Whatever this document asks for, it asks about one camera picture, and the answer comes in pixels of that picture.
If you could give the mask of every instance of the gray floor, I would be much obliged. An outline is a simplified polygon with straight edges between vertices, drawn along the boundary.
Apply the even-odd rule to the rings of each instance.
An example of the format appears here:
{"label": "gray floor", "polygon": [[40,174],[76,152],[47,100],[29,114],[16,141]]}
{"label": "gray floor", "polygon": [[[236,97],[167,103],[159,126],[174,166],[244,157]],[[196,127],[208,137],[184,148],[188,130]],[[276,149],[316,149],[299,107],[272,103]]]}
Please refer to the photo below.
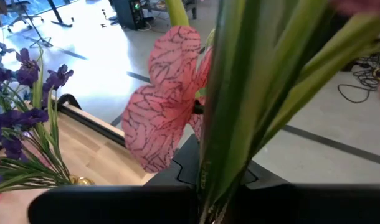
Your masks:
{"label": "gray floor", "polygon": [[[203,41],[214,27],[216,2],[200,2],[199,18],[190,21]],[[72,28],[50,23],[55,19],[52,12],[42,15],[44,24],[34,22],[54,44],[44,49],[45,68],[54,70],[66,63],[75,71],[59,94],[73,94],[85,111],[120,128],[117,117],[134,90],[147,84],[148,55],[153,42],[169,28],[169,21],[167,14],[154,13],[159,19],[152,30],[123,32],[120,26],[109,26],[101,9],[112,14],[107,0],[79,0],[59,8],[65,22],[75,18]],[[38,39],[24,24],[18,23],[12,31],[4,30],[4,41],[16,49]],[[30,53],[33,57],[39,54],[37,49]],[[13,61],[14,55],[4,58],[5,66],[17,68],[19,64]],[[371,93],[368,101],[352,104],[338,93],[340,83],[358,84],[350,73],[338,73],[254,160],[292,182],[380,183],[380,97]],[[346,94],[359,100],[366,92],[348,90]],[[191,134],[186,126],[181,144]]]}

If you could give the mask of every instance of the grass-like leaf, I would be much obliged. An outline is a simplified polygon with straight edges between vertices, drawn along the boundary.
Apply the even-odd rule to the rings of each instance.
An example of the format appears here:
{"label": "grass-like leaf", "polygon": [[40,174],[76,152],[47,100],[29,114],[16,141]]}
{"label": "grass-like leaf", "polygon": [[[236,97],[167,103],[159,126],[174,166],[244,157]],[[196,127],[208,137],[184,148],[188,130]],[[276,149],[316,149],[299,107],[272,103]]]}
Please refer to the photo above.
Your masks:
{"label": "grass-like leaf", "polygon": [[172,26],[189,26],[189,18],[184,10],[183,2],[178,0],[165,0],[168,7]]}

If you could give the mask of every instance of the chair leg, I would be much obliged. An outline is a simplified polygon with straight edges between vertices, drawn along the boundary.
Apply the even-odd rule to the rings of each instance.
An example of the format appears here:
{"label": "chair leg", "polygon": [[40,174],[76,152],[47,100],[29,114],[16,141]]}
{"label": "chair leg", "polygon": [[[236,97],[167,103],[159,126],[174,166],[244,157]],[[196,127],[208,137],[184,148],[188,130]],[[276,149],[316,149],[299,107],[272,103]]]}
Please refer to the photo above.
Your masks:
{"label": "chair leg", "polygon": [[23,21],[21,16],[17,16],[8,26],[11,27],[18,21]]}

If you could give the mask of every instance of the black bar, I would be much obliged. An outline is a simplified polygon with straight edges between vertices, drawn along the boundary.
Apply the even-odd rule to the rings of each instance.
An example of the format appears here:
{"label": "black bar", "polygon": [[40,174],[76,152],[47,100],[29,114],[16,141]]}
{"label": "black bar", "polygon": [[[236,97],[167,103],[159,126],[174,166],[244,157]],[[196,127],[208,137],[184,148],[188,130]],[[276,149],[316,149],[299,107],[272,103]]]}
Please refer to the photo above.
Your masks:
{"label": "black bar", "polygon": [[61,25],[61,26],[64,26],[64,27],[72,27],[72,24],[65,24],[63,23],[63,20],[61,19],[60,17],[60,14],[59,12],[57,11],[56,7],[55,7],[55,4],[53,2],[53,0],[47,0],[47,2],[50,4],[50,6],[52,7],[52,10],[57,18],[57,21],[58,22],[54,22],[52,21],[54,24],[58,24],[58,25]]}

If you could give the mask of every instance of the black floor stripe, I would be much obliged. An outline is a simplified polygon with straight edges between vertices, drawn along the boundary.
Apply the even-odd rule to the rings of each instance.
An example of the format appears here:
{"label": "black floor stripe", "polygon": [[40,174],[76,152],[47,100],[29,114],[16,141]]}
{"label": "black floor stripe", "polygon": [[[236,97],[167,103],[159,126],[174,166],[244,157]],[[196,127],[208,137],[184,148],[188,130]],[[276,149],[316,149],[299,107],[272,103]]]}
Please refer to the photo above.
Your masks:
{"label": "black floor stripe", "polygon": [[[148,82],[148,83],[150,82],[149,78],[144,77],[144,76],[139,75],[139,74],[127,72],[127,75],[129,75],[130,77],[133,77],[135,79],[144,81],[144,82]],[[119,115],[117,118],[115,118],[114,121],[111,122],[111,124],[112,125],[114,124],[113,126],[116,126],[117,124],[119,124],[120,121],[121,121],[121,115]],[[354,156],[358,156],[358,157],[366,159],[368,161],[380,164],[380,155],[374,154],[372,152],[364,151],[362,149],[358,149],[356,147],[349,146],[347,144],[343,144],[343,143],[340,143],[338,141],[334,141],[334,140],[331,140],[329,138],[319,136],[317,134],[313,134],[313,133],[310,133],[308,131],[305,131],[305,130],[302,130],[302,129],[299,129],[299,128],[296,128],[296,127],[293,127],[290,125],[284,126],[283,130],[287,131],[289,133],[295,134],[297,136],[309,139],[311,141],[315,141],[315,142],[318,142],[320,144],[324,144],[326,146],[332,147],[332,148],[340,150],[342,152],[346,152],[348,154],[352,154]]]}
{"label": "black floor stripe", "polygon": [[117,126],[121,122],[121,115],[117,116],[111,123],[111,126]]}
{"label": "black floor stripe", "polygon": [[135,79],[141,80],[141,81],[146,82],[146,83],[150,83],[150,78],[148,78],[148,77],[144,77],[142,75],[139,75],[139,74],[136,74],[133,72],[126,72],[126,74],[129,75],[130,77],[135,78]]}

